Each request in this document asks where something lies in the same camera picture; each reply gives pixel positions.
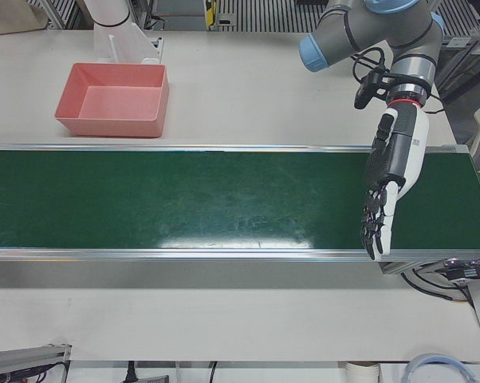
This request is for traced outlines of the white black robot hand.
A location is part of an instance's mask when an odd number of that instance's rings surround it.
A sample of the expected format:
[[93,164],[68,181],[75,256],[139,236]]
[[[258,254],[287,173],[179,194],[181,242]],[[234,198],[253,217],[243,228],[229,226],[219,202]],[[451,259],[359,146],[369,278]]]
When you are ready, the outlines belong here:
[[390,254],[396,204],[419,178],[428,133],[428,115],[414,101],[391,102],[380,119],[365,169],[360,231],[375,261]]

